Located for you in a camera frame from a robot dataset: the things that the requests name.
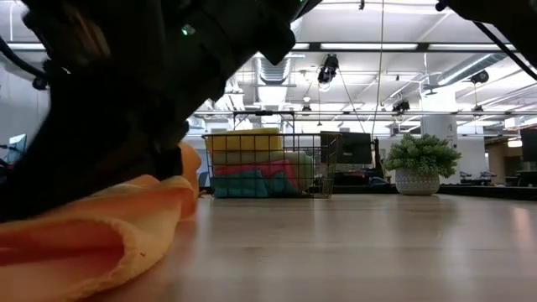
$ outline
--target metal wire basket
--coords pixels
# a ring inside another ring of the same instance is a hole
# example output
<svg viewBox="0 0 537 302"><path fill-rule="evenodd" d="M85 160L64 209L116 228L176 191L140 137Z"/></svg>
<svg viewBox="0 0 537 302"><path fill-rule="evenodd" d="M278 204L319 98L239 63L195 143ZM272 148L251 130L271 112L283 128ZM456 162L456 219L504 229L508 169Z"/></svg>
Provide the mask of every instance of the metal wire basket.
<svg viewBox="0 0 537 302"><path fill-rule="evenodd" d="M204 135L216 198L330 198L340 134Z"/></svg>

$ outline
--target pink cloth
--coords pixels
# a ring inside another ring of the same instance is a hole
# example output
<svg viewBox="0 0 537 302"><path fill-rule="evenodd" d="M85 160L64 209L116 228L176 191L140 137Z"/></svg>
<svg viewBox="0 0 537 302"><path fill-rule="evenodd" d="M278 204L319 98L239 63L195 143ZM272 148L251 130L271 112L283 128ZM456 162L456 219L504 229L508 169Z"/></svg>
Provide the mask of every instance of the pink cloth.
<svg viewBox="0 0 537 302"><path fill-rule="evenodd" d="M275 160L260 164L237 164L227 165L222 168L215 169L215 175L236 174L243 171L261 170L263 177L270 177L278 172L284 172L287 179L294 187L298 188L298 183L295 178L293 164L288 159Z"/></svg>

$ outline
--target orange microfiber cloth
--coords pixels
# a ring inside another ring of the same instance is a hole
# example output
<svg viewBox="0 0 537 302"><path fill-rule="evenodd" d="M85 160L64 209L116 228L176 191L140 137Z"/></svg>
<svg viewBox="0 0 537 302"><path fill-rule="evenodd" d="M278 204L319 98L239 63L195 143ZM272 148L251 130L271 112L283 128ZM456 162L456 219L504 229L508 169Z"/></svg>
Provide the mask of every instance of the orange microfiber cloth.
<svg viewBox="0 0 537 302"><path fill-rule="evenodd" d="M200 157L181 143L184 173L141 176L27 221L0 225L0 300L74 301L156 264L196 212Z"/></svg>

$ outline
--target computer monitor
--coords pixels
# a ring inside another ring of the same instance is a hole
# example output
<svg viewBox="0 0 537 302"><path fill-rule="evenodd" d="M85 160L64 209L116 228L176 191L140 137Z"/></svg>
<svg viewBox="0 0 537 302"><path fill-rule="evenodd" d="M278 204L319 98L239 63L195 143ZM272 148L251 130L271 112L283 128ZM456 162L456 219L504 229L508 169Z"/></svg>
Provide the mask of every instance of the computer monitor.
<svg viewBox="0 0 537 302"><path fill-rule="evenodd" d="M537 129L520 129L524 162L537 161Z"/></svg>
<svg viewBox="0 0 537 302"><path fill-rule="evenodd" d="M321 132L321 145L325 146L333 139L333 134L341 134L339 151L337 154L338 164L371 164L371 134L369 133L337 133ZM327 162L327 152L321 152L323 162Z"/></svg>
<svg viewBox="0 0 537 302"><path fill-rule="evenodd" d="M26 151L26 134L20 134L10 138L8 147L6 162L8 164L15 164Z"/></svg>

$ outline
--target table surface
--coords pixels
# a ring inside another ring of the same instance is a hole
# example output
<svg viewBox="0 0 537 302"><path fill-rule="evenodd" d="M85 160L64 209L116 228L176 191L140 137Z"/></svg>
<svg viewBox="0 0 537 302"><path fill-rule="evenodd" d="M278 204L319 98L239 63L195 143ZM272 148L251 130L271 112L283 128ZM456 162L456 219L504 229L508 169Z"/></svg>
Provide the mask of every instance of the table surface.
<svg viewBox="0 0 537 302"><path fill-rule="evenodd" d="M537 203L202 199L168 256L89 301L536 301Z"/></svg>

